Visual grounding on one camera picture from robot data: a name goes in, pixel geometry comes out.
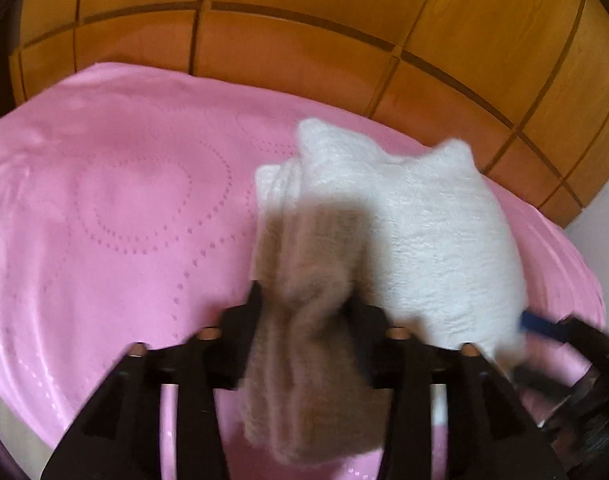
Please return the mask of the white knitted sweater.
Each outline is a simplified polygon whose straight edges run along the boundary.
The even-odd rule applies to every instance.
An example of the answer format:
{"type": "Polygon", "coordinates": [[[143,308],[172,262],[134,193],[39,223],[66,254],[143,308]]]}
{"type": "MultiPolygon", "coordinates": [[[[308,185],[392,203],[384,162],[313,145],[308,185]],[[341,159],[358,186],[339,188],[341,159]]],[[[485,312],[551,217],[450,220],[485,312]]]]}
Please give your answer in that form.
{"type": "Polygon", "coordinates": [[[316,118],[297,151],[256,173],[252,276],[263,307],[244,379],[247,438],[288,465],[382,444],[388,392],[367,385],[341,320],[358,296],[435,346],[525,355],[518,247],[467,143],[393,155],[316,118]]]}

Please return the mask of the wooden headboard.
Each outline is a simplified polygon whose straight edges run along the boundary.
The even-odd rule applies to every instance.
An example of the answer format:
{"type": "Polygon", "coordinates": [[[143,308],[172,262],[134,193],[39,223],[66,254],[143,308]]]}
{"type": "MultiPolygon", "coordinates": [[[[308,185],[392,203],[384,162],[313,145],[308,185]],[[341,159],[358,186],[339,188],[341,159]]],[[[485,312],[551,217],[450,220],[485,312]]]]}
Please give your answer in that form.
{"type": "Polygon", "coordinates": [[[599,0],[16,0],[17,102],[97,62],[304,96],[427,145],[461,136],[561,226],[609,180],[599,0]]]}

